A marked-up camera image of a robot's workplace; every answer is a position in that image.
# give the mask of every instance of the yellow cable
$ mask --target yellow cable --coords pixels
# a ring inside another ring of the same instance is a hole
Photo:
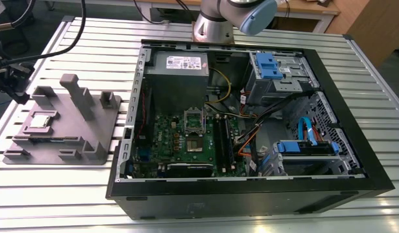
[[[220,72],[217,69],[210,68],[210,67],[209,67],[209,69],[214,70],[214,71],[222,76],[222,78],[225,79],[226,84],[228,84],[228,92],[226,92],[225,96],[224,96],[222,98],[220,98],[218,100],[216,100],[216,101],[206,101],[206,102],[205,102],[205,103],[218,103],[218,102],[221,102],[225,98],[228,98],[228,96],[229,96],[229,94],[230,94],[230,82],[229,82],[229,79],[226,78],[226,76],[222,74],[222,72]]]

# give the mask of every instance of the power supply label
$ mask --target power supply label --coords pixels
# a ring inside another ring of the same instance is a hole
[[[165,59],[166,69],[201,69],[200,57],[173,57]]]

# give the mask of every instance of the motherboard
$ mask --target motherboard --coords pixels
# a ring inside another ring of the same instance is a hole
[[[152,147],[137,151],[136,177],[161,178],[172,170],[174,177],[182,177],[188,170],[194,170],[200,177],[201,172],[212,177],[245,176],[242,158],[229,156],[237,135],[234,117],[204,117],[201,110],[185,111],[184,115],[156,115]]]

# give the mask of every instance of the floor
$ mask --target floor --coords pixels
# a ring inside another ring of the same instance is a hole
[[[33,8],[34,23],[22,28],[24,35],[30,43],[30,48],[21,56],[40,54],[46,42],[57,28],[64,15],[80,16],[80,7],[76,3],[56,2],[54,10],[48,11],[44,2],[37,1]],[[134,7],[108,6],[108,5],[86,5],[86,16],[94,18],[112,18],[125,20],[140,20],[141,17]],[[162,14],[152,10],[153,21],[162,20]],[[165,14],[165,19],[172,22],[188,23],[188,15],[184,12]],[[384,64],[378,67],[378,72],[390,86],[393,92],[399,96],[399,57],[393,53]],[[0,93],[0,103],[8,101],[5,94]],[[0,104],[0,117],[8,106],[8,103]]]

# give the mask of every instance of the black cable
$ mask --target black cable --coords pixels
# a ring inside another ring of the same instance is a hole
[[[314,93],[313,90],[305,91],[301,93],[293,93],[288,95],[284,99],[278,100],[274,102],[272,105],[268,106],[268,108],[264,110],[264,112],[257,116],[252,123],[252,128],[245,131],[245,133],[237,138],[237,140],[241,140],[245,136],[250,135],[254,130],[257,130],[260,124],[264,122],[264,120],[273,114],[276,111],[281,110],[285,105],[294,100],[296,98],[304,97],[304,96],[310,96]]]
[[[190,16],[190,20],[194,21],[194,17],[192,14],[192,11],[189,10],[188,6],[185,5],[185,3],[181,0],[176,0],[176,2],[178,3],[180,7],[186,11],[186,13]]]
[[[153,22],[153,21],[150,21],[150,20],[144,16],[144,14],[141,13],[141,10],[138,9],[136,0],[133,0],[133,3],[134,3],[134,7],[136,7],[136,9],[137,9],[137,11],[138,11],[138,14],[141,15],[141,18],[144,18],[144,20],[145,20],[146,22],[149,22],[150,24],[162,24],[162,21],[161,21],[161,22]]]
[[[70,43],[68,48],[65,48],[65,49],[62,49],[57,52],[52,52],[52,53],[41,54],[41,55],[34,55],[34,56],[29,56],[29,57],[21,57],[21,58],[17,58],[17,59],[1,61],[1,65],[8,66],[10,64],[16,64],[16,63],[25,62],[25,61],[53,57],[53,56],[60,55],[65,52],[69,52],[69,50],[74,47],[78,39],[81,38],[81,34],[82,34],[82,31],[84,31],[84,27],[85,27],[85,19],[86,19],[85,0],[81,0],[81,25],[80,25],[80,29],[77,30],[77,34],[76,34],[76,37],[73,39],[73,42]]]
[[[25,19],[29,17],[30,13],[32,13],[32,9],[34,6],[34,2],[36,0],[30,0],[29,5],[22,13],[22,15],[18,17],[18,19],[16,19],[10,25],[13,28],[16,28],[18,25],[21,25],[21,23],[25,21]]]
[[[284,21],[288,19],[288,17],[289,17],[289,3],[288,3],[288,0],[285,0],[285,5],[286,5],[286,10],[285,10],[285,15],[284,15],[284,17],[282,17],[282,19],[281,19],[281,25],[282,25],[282,23],[284,23]]]

